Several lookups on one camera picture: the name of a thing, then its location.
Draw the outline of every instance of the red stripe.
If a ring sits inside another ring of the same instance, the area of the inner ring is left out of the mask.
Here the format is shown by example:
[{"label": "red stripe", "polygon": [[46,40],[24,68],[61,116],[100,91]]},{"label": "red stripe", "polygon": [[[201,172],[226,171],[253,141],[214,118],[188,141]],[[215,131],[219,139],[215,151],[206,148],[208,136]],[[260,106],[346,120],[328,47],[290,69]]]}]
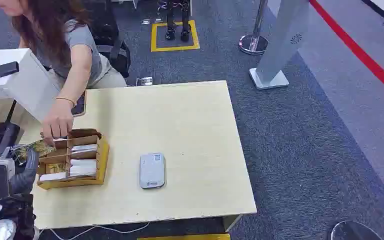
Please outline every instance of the red stripe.
[{"label": "red stripe", "polygon": [[323,9],[317,0],[309,0],[311,5],[326,21],[330,28],[338,35],[338,37],[348,46],[348,48],[360,59],[360,61],[384,84],[384,69],[373,60],[340,26],[339,24]]}]

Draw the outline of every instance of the light wood tabletop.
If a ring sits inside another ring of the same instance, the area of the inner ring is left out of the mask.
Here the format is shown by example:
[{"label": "light wood tabletop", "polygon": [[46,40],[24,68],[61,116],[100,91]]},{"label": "light wood tabletop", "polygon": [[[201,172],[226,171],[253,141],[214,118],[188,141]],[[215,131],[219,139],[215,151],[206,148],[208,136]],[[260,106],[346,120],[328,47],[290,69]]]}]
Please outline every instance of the light wood tabletop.
[{"label": "light wood tabletop", "polygon": [[[26,114],[21,143],[38,140]],[[257,212],[225,81],[87,91],[74,128],[104,134],[110,151],[104,185],[44,190],[34,185],[40,229],[225,217],[228,230]],[[139,186],[142,154],[161,152],[166,183]]]}]

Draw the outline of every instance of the portable wifi device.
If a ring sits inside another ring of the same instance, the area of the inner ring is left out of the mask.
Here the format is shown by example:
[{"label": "portable wifi device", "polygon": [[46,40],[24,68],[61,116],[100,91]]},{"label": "portable wifi device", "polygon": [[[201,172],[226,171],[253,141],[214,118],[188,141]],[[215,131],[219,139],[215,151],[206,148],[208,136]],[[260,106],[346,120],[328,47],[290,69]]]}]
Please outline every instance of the portable wifi device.
[{"label": "portable wifi device", "polygon": [[143,189],[160,188],[166,183],[166,160],[160,152],[140,156],[139,185]]}]

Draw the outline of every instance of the white panel stand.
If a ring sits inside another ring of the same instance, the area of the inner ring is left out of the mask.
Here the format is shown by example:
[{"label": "white panel stand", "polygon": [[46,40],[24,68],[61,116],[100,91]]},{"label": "white panel stand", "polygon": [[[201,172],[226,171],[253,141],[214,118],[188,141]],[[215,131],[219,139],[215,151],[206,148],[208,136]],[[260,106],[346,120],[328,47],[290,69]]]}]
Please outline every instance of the white panel stand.
[{"label": "white panel stand", "polygon": [[252,80],[254,80],[255,87],[259,90],[285,87],[289,85],[289,81],[282,71],[279,71],[271,81],[264,81],[259,78],[256,70],[257,68],[251,68],[249,74],[251,75]]},{"label": "white panel stand", "polygon": [[282,0],[280,3],[267,50],[258,66],[249,70],[257,89],[289,85],[282,69],[304,42],[309,6],[309,0]]}]

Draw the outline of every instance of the white cable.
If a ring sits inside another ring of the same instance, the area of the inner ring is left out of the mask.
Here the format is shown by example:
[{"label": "white cable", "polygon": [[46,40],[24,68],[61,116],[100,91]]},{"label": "white cable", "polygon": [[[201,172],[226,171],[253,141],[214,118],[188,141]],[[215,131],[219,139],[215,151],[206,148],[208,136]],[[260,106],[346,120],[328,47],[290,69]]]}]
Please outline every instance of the white cable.
[{"label": "white cable", "polygon": [[94,228],[101,228],[101,229],[111,230],[111,231],[114,231],[114,232],[117,232],[117,233],[120,233],[120,234],[129,234],[129,233],[133,233],[133,232],[137,232],[137,231],[140,231],[140,230],[142,230],[142,229],[145,229],[146,227],[148,227],[148,226],[150,225],[150,223],[151,223],[151,222],[149,221],[145,226],[143,226],[143,227],[139,227],[139,228],[134,229],[134,230],[131,230],[131,231],[119,231],[119,230],[112,229],[112,228],[109,228],[109,227],[104,227],[104,226],[96,225],[96,226],[93,226],[93,227],[89,228],[88,230],[86,230],[86,231],[84,231],[84,232],[81,232],[81,233],[77,234],[76,236],[74,236],[74,237],[72,237],[72,238],[70,238],[70,239],[64,239],[64,238],[58,236],[58,234],[57,234],[53,229],[49,229],[49,230],[50,230],[50,231],[55,235],[55,237],[57,237],[59,240],[74,240],[74,239],[76,239],[76,238],[78,238],[79,236],[81,236],[81,235],[83,235],[83,234],[89,232],[90,230],[92,230],[92,229],[94,229]]}]

